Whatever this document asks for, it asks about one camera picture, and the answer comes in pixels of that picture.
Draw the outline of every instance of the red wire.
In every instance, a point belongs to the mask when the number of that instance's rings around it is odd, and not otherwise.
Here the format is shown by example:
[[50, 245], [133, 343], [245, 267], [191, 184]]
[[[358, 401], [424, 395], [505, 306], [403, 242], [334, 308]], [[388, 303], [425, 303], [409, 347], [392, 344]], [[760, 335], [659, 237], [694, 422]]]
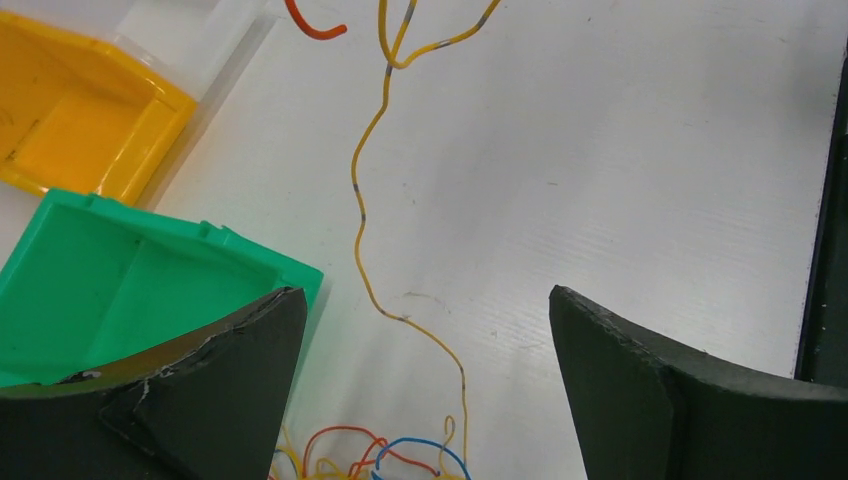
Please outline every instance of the red wire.
[[[318, 437], [320, 437], [321, 435], [323, 435], [325, 433], [335, 432], [335, 431], [359, 432], [359, 433], [364, 433], [364, 434], [368, 435], [369, 437], [371, 437], [372, 440], [375, 440], [375, 441], [381, 440], [379, 437], [377, 437], [377, 435], [373, 434], [371, 432], [371, 430], [368, 430], [367, 428], [363, 428], [363, 427], [354, 427], [354, 426], [351, 426], [351, 425], [337, 425], [335, 427], [327, 427], [327, 428], [318, 430], [318, 432], [316, 432], [315, 435], [313, 435], [312, 438], [309, 439], [309, 442], [306, 443], [306, 450], [303, 452], [303, 478], [306, 478], [306, 477], [309, 476], [309, 472], [308, 472], [308, 469], [309, 469], [309, 466], [308, 466], [309, 465], [309, 452], [312, 450], [312, 445], [315, 443], [315, 440], [317, 440]], [[372, 444], [371, 448], [368, 449], [368, 453], [371, 453], [371, 450], [373, 448], [374, 448], [374, 446]], [[438, 473], [436, 472], [436, 470], [433, 467], [427, 465], [426, 463], [421, 463], [421, 462], [418, 462], [416, 460], [406, 458], [403, 455], [397, 454], [392, 450], [389, 450], [388, 454], [397, 458], [398, 460], [400, 460], [404, 463], [408, 463], [410, 465], [415, 465], [416, 467], [421, 467], [421, 468], [429, 471], [430, 473], [432, 473], [434, 477], [438, 476]]]
[[286, 0], [286, 7], [288, 7], [294, 23], [300, 27], [300, 30], [315, 40], [330, 40], [347, 32], [347, 25], [339, 25], [329, 30], [316, 30], [304, 20], [303, 15], [300, 14], [300, 10], [297, 8], [295, 0]]
[[[385, 438], [378, 438], [371, 442], [371, 446], [368, 447], [368, 450], [366, 450], [365, 453], [362, 455], [362, 459], [359, 462], [354, 463], [350, 466], [350, 470], [347, 471], [347, 476], [350, 478], [356, 478], [357, 475], [359, 475], [359, 472], [362, 471], [362, 467], [367, 467], [368, 465], [373, 465], [377, 463], [376, 460], [368, 460], [368, 456], [371, 455], [371, 450], [374, 450], [374, 447], [376, 447], [377, 445], [379, 445], [381, 448], [384, 448], [388, 444], [389, 441]], [[433, 471], [432, 473], [433, 476], [437, 476], [435, 471]]]

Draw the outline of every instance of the transparent plastic container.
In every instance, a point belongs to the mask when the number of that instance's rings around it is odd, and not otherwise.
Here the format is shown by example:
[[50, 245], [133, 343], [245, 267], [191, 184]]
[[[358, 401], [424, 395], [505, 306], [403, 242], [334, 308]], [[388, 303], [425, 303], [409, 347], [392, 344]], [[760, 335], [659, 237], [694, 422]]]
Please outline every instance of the transparent plastic container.
[[0, 180], [133, 205], [267, 0], [0, 0]]
[[115, 45], [199, 101], [266, 3], [0, 0], [0, 10]]

